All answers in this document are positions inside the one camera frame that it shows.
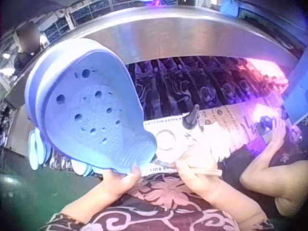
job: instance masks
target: blue shoe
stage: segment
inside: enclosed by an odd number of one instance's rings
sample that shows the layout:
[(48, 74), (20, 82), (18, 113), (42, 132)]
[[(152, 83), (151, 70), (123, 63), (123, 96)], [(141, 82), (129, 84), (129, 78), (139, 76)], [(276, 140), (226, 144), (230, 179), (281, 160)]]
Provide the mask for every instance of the blue shoe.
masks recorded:
[(143, 110), (124, 64), (90, 39), (65, 42), (70, 45), (57, 44), (52, 57), (44, 57), (48, 65), (39, 60), (44, 68), (35, 66), (26, 89), (28, 113), (44, 140), (98, 168), (129, 173), (134, 164), (148, 164), (156, 139), (144, 130)]

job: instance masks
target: forearm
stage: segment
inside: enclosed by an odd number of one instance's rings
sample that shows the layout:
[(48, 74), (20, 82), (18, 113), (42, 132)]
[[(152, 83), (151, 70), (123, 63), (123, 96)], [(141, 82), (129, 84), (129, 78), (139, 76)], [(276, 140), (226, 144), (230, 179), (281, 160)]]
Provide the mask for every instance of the forearm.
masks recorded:
[(264, 151), (245, 169), (241, 178), (251, 179), (252, 177), (257, 177), (256, 173), (269, 167), (271, 159), (279, 148), (277, 144), (270, 142)]
[(218, 178), (211, 182), (201, 197), (216, 209), (229, 213), (240, 230), (249, 230), (254, 224), (267, 219), (257, 202)]
[(106, 192), (103, 182), (101, 182), (87, 194), (65, 206), (61, 213), (86, 223), (94, 214), (107, 208), (118, 198), (119, 197), (111, 196)]

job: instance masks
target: floral print fabric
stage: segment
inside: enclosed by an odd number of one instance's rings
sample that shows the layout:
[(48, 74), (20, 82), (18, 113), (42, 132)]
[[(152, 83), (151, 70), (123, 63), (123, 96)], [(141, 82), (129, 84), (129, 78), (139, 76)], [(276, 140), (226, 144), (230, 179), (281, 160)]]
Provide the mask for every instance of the floral print fabric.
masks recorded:
[[(48, 231), (239, 231), (226, 212), (190, 191), (177, 174), (144, 178), (112, 206), (95, 214), (87, 224), (55, 214), (41, 230)], [(268, 221), (251, 230), (273, 231)]]

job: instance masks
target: black bottle cap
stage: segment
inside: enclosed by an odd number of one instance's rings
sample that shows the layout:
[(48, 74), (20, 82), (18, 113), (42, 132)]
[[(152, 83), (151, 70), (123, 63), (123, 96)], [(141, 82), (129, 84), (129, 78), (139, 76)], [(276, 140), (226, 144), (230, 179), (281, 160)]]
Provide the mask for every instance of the black bottle cap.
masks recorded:
[(193, 107), (193, 110), (188, 115), (183, 117), (182, 123), (186, 129), (192, 130), (197, 126), (199, 109), (200, 109), (200, 106), (196, 104)]

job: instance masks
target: worker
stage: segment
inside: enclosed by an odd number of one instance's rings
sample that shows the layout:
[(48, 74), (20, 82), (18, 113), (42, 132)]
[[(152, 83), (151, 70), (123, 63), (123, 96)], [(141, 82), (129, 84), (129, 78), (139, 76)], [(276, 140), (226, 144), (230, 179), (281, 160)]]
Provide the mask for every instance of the worker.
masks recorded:
[(33, 22), (23, 24), (17, 31), (19, 44), (23, 52), (16, 55), (14, 61), (15, 75), (20, 72), (31, 62), (31, 60), (42, 50), (40, 45), (40, 33), (38, 27)]
[(272, 122), (272, 138), (259, 155), (246, 146), (222, 163), (223, 179), (257, 201), (275, 227), (287, 227), (308, 194), (308, 155), (296, 147), (298, 130), (281, 118)]
[[(200, 152), (193, 146), (188, 152)], [(215, 169), (213, 158), (207, 168)], [(188, 158), (178, 173), (141, 179), (112, 170), (84, 196), (65, 206), (41, 230), (273, 231), (261, 207), (216, 176), (195, 174)]]

